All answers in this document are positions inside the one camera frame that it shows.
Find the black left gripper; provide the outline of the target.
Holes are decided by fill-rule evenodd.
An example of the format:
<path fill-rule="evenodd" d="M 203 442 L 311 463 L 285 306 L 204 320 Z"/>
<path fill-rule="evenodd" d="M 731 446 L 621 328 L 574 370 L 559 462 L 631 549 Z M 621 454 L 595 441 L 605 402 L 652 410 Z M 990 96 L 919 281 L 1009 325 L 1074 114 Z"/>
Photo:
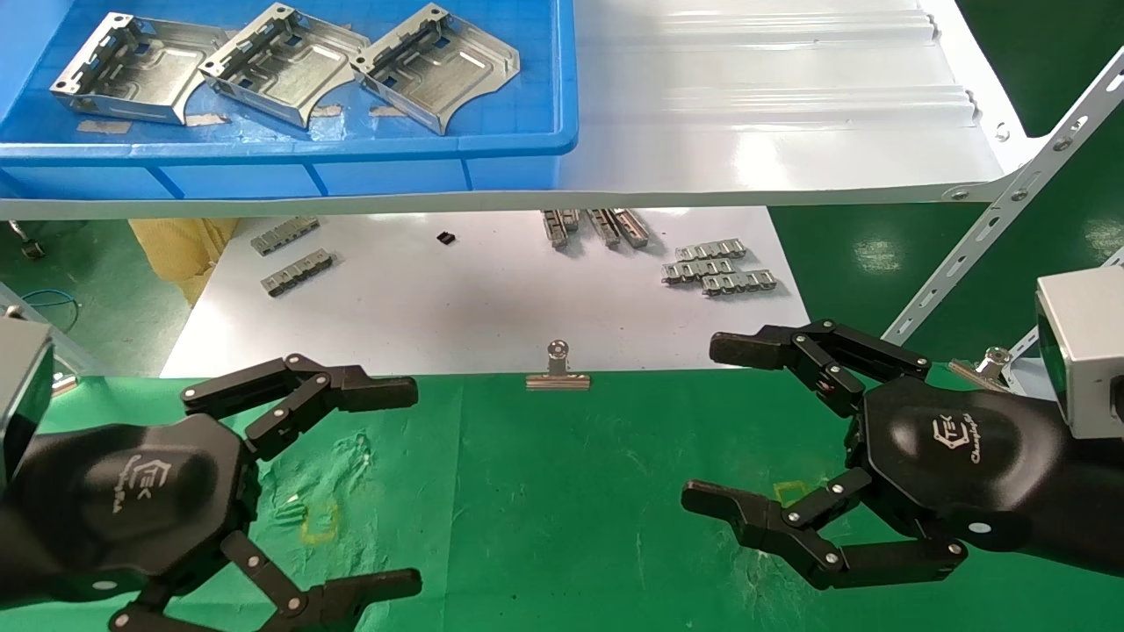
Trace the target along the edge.
<path fill-rule="evenodd" d="M 261 631 L 353 631 L 371 605 L 422 592 L 413 568 L 301 592 L 246 535 L 261 491 L 256 460 L 281 455 L 333 410 L 416 405 L 413 377 L 289 355 L 190 385 L 181 400 L 194 415 L 164 427 L 31 437 L 3 491 L 4 608 L 138 592 L 110 617 L 112 631 L 212 631 L 165 610 L 235 565 L 274 607 Z M 244 443 L 219 421 L 264 405 Z"/>

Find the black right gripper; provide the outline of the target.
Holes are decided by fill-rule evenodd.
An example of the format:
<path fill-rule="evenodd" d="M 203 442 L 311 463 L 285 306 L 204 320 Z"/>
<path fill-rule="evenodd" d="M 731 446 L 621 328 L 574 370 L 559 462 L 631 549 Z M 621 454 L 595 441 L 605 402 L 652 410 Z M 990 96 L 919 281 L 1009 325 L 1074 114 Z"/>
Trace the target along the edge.
<path fill-rule="evenodd" d="M 710 359 L 787 370 L 839 417 L 855 416 L 852 469 L 791 506 L 697 479 L 681 491 L 685 509 L 726 521 L 738 545 L 779 557 L 819 592 L 942 581 L 967 559 L 957 540 L 1121 575 L 1121 439 L 1075 437 L 1057 404 L 924 383 L 927 356 L 839 320 L 718 332 Z M 867 392 L 858 374 L 882 385 Z M 910 540 L 839 547 L 821 535 L 864 500 Z"/>

